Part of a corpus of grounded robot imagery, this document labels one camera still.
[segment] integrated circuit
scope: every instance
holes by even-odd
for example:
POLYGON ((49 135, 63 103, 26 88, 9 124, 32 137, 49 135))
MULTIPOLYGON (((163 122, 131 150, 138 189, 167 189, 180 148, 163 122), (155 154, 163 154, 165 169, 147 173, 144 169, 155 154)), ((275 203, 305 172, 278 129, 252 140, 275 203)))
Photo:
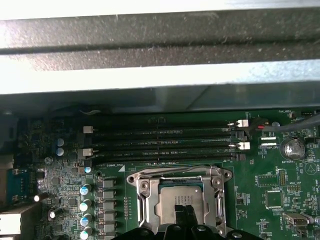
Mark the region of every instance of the integrated circuit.
POLYGON ((160 190, 159 204, 155 210, 155 214, 160 216, 160 224, 176 222, 176 205, 192 205, 198 223, 202 224, 205 208, 202 194, 202 190, 199 186, 163 187, 160 190))
POLYGON ((70 205, 71 207, 76 206, 76 205, 77 205, 77 199, 76 199, 76 198, 70 198, 70 199, 69 199, 69 205, 70 205))
POLYGON ((59 177, 53 177, 51 182, 52 182, 52 185, 59 185, 60 184, 60 178, 59 177))
POLYGON ((63 231, 63 226, 62 224, 56 224, 54 226, 54 230, 57 231, 57 232, 62 232, 63 231))
POLYGON ((284 204, 283 192, 280 190, 272 190, 265 192, 266 209, 279 209, 284 204))

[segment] electrolytic capacitor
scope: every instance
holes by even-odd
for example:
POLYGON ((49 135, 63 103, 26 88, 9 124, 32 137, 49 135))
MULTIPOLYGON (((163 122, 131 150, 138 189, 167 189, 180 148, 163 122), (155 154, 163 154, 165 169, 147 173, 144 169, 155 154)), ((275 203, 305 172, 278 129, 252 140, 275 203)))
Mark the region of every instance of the electrolytic capacitor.
POLYGON ((41 201, 45 200, 48 197, 49 197, 49 193, 42 192, 40 194, 35 195, 33 199, 34 199, 35 202, 41 202, 41 201))
POLYGON ((59 147, 59 148, 55 151, 55 153, 56 153, 59 157, 61 157, 61 156, 64 155, 65 150, 64 150, 62 147, 59 147))
POLYGON ((314 218, 314 222, 315 222, 315 224, 320 225, 320 216, 316 216, 314 218))
POLYGON ((80 188, 80 194, 85 196, 87 195, 89 192, 91 192, 91 185, 90 184, 85 184, 80 188))
POLYGON ((92 228, 89 226, 86 226, 83 231, 80 233, 81 240, 87 240, 92 235, 92 228))
POLYGON ((64 213, 64 210, 61 207, 58 207, 55 210, 52 210, 50 212, 50 218, 54 219, 63 213, 64 213))
POLYGON ((92 220, 91 214, 87 213, 80 219, 80 224, 82 227, 86 227, 92 220))
POLYGON ((88 208, 90 208, 92 205, 92 202, 89 199, 84 200, 80 205, 79 205, 79 209, 82 212, 85 212, 88 210, 88 208))
POLYGON ((65 144, 65 140, 63 140, 62 138, 58 138, 58 140, 56 141, 56 145, 58 147, 62 147, 65 144))

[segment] small black chip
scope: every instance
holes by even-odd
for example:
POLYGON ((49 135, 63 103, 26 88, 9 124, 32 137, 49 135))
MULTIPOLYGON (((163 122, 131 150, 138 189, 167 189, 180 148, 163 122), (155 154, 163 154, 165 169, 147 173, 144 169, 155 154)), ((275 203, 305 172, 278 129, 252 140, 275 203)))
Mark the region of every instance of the small black chip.
POLYGON ((61 203, 60 198, 54 199, 54 204, 55 204, 55 205, 59 205, 60 203, 61 203))
POLYGON ((60 184, 60 179, 58 177, 54 177, 51 180, 53 185, 59 185, 60 184))
POLYGON ((236 199, 236 204, 237 205, 243 205, 244 204, 244 199, 243 198, 237 198, 236 199))
POLYGON ((69 199, 69 205, 70 206, 76 206, 77 205, 77 199, 76 198, 70 198, 69 199))
POLYGON ((267 239, 268 238, 268 234, 266 234, 265 232, 261 233, 261 238, 262 239, 267 239))
POLYGON ((37 171, 35 177, 36 179, 42 180, 46 177, 46 174, 44 171, 37 171))
POLYGON ((55 225, 55 226, 54 226, 54 230, 55 230, 55 231, 62 232, 62 230, 63 230, 62 224, 57 224, 57 225, 55 225))

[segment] cable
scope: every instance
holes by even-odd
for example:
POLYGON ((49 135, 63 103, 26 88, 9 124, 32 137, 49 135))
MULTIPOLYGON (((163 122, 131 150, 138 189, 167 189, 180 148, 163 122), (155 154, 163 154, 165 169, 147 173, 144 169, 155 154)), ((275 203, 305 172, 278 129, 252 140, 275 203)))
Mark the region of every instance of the cable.
POLYGON ((320 125, 320 113, 284 126, 264 126, 262 131, 284 133, 320 125))

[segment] chip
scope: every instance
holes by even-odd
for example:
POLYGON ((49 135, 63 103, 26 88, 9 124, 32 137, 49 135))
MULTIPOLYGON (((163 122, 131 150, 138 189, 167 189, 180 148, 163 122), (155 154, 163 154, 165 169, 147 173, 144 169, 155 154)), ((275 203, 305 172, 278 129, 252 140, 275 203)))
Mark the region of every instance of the chip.
POLYGON ((237 205, 243 205, 244 204, 244 199, 243 198, 237 198, 236 199, 236 204, 237 205))
POLYGON ((198 222, 201 223, 204 218, 203 193, 199 186, 163 187, 159 200, 155 211, 160 216, 161 224, 175 222, 175 205, 192 205, 198 222))
POLYGON ((59 205, 60 203, 61 203, 60 198, 56 198, 56 199, 54 200, 54 204, 59 205))
POLYGON ((55 225, 55 226, 54 226, 54 230, 59 231, 59 232, 62 232, 62 230, 63 230, 62 224, 57 224, 57 225, 55 225))
POLYGON ((52 178, 52 184, 53 185, 59 185, 60 184, 60 179, 58 177, 54 177, 52 178))
POLYGON ((266 209, 279 209, 283 206, 283 193, 280 190, 265 192, 266 209))
POLYGON ((42 180, 46 177, 46 174, 44 171, 37 171, 35 177, 36 179, 42 180))
POLYGON ((70 198, 69 199, 69 205, 70 206, 76 206, 77 205, 77 199, 76 198, 70 198))
POLYGON ((79 167, 79 174, 84 174, 84 173, 85 173, 85 168, 79 167))

